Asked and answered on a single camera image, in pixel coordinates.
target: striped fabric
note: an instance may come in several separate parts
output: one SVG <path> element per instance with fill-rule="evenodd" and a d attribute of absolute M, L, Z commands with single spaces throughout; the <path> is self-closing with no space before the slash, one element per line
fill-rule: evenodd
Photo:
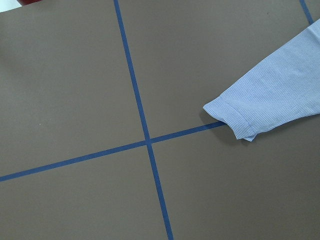
<path fill-rule="evenodd" d="M 262 60 L 204 110 L 252 141 L 289 121 L 320 113 L 320 20 Z"/>

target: blue tape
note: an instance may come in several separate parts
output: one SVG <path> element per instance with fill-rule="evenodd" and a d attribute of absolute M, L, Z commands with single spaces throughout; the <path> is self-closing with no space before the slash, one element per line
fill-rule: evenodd
<path fill-rule="evenodd" d="M 114 147 L 114 148 L 111 148 L 111 149 L 108 149 L 108 150 L 99 151 L 99 152 L 91 153 L 91 154 L 88 154 L 88 155 L 79 156 L 79 157 L 71 158 L 71 159 L 68 159 L 68 160 L 55 162 L 55 163 L 48 164 L 48 165 L 45 165 L 45 166 L 39 166 L 39 167 L 36 167 L 36 168 L 32 168 L 32 169 L 28 169 L 28 170 L 12 173 L 12 174 L 9 174 L 9 175 L 0 176 L 0 182 L 11 180 L 11 179 L 20 178 L 20 177 L 23 177 L 23 176 L 26 176 L 26 175 L 30 175 L 30 174 L 40 173 L 40 172 L 51 170 L 51 169 L 60 168 L 60 167 L 66 166 L 66 165 L 75 164 L 75 163 L 87 161 L 87 160 L 90 160 L 90 159 L 99 158 L 99 157 L 102 157 L 102 156 L 106 156 L 106 155 L 122 152 L 122 151 L 129 150 L 129 149 L 138 148 L 138 147 L 145 146 L 145 145 L 146 145 L 146 141 L 139 141 L 139 142 L 127 144 L 127 145 L 124 145 L 124 146 L 118 146 L 118 147 Z"/>
<path fill-rule="evenodd" d="M 148 150 L 148 155 L 149 155 L 149 159 L 150 159 L 150 163 L 151 163 L 151 168 L 152 168 L 153 178 L 154 178 L 154 182 L 155 182 L 155 186 L 156 186 L 156 191 L 157 191 L 157 195 L 159 198 L 159 203 L 160 203 L 160 207 L 161 207 L 161 212 L 162 212 L 162 217 L 163 217 L 163 221 L 164 221 L 164 225 L 165 225 L 166 234 L 167 234 L 168 240 L 173 240 L 174 236 L 173 236 L 171 225 L 170 225 L 170 220 L 169 220 L 169 215 L 168 215 L 168 211 L 167 211 L 167 207 L 166 207 L 165 197 L 164 197 L 162 187 L 161 187 L 161 182 L 160 182 L 158 169 L 157 169 L 157 165 L 156 165 L 156 159 L 155 159 L 154 151 L 152 148 L 152 142 L 150 140 L 150 135 L 149 135 L 149 131 L 148 131 L 146 116 L 144 113 L 144 109 L 143 109 L 143 105 L 142 105 L 142 101 L 141 101 L 141 97 L 140 97 L 140 93 L 139 93 L 139 89 L 138 89 L 135 70 L 134 70 L 134 66 L 132 63 L 131 55 L 130 55 L 129 45 L 128 45 L 128 41 L 127 41 L 124 23 L 123 23 L 122 16 L 121 16 L 120 6 L 118 3 L 118 0 L 113 0 L 113 2 L 114 2 L 114 8 L 115 8 L 115 12 L 116 12 L 116 17 L 117 17 L 119 28 L 120 28 L 125 57 L 126 57 L 126 61 L 127 61 L 128 68 L 129 68 L 129 73 L 130 73 L 130 77 L 131 77 L 135 100 L 136 100 L 136 104 L 137 104 L 139 115 L 140 115 L 140 120 L 141 120 L 143 134 L 144 134 L 144 138 L 145 138 L 145 142 L 146 142 L 146 147 Z"/>
<path fill-rule="evenodd" d="M 311 16 L 311 13 L 309 12 L 309 9 L 308 9 L 308 6 L 305 2 L 305 0 L 300 0 L 300 4 L 301 4 L 301 7 L 304 11 L 304 14 L 306 16 L 306 19 L 308 20 L 309 24 L 313 24 L 315 21 L 313 20 L 312 16 Z"/>
<path fill-rule="evenodd" d="M 223 125 L 226 125 L 226 124 L 224 122 L 222 122 L 222 121 L 217 121 L 217 122 L 213 122 L 213 123 L 210 123 L 210 124 L 207 124 L 207 125 L 197 126 L 197 127 L 190 128 L 190 129 L 187 129 L 187 130 L 177 131 L 177 132 L 170 133 L 170 134 L 167 134 L 167 135 L 158 136 L 158 137 L 152 138 L 151 142 L 154 144 L 154 143 L 162 142 L 162 141 L 165 141 L 165 140 L 178 138 L 178 137 L 181 137 L 181 136 L 194 134 L 194 133 L 201 132 L 201 131 L 204 131 L 204 130 L 217 128 L 217 127 L 220 127 L 220 126 L 223 126 Z"/>

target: cloth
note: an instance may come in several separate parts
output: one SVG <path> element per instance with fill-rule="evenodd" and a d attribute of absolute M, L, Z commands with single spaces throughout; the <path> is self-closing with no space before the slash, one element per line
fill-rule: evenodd
<path fill-rule="evenodd" d="M 204 105 L 204 110 L 252 141 L 289 121 L 320 113 L 320 19 Z"/>

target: sleeve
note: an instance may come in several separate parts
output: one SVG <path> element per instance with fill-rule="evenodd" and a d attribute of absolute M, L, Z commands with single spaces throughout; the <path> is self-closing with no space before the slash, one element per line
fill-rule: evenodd
<path fill-rule="evenodd" d="M 236 139 L 320 113 L 320 20 L 266 57 L 204 110 Z"/>

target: gray surface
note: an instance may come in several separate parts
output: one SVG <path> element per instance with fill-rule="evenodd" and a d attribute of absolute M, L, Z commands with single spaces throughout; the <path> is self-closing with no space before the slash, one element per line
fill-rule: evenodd
<path fill-rule="evenodd" d="M 306 0 L 305 1 L 309 12 L 312 15 L 314 21 L 320 19 L 320 1 L 319 0 Z"/>
<path fill-rule="evenodd" d="M 145 147 L 10 180 L 3 240 L 165 240 Z"/>
<path fill-rule="evenodd" d="M 292 0 L 120 0 L 150 135 L 213 122 L 202 107 L 308 26 Z"/>
<path fill-rule="evenodd" d="M 0 175 L 144 139 L 112 1 L 0 14 Z"/>
<path fill-rule="evenodd" d="M 221 126 L 154 144 L 175 240 L 320 239 L 319 121 L 252 143 Z"/>

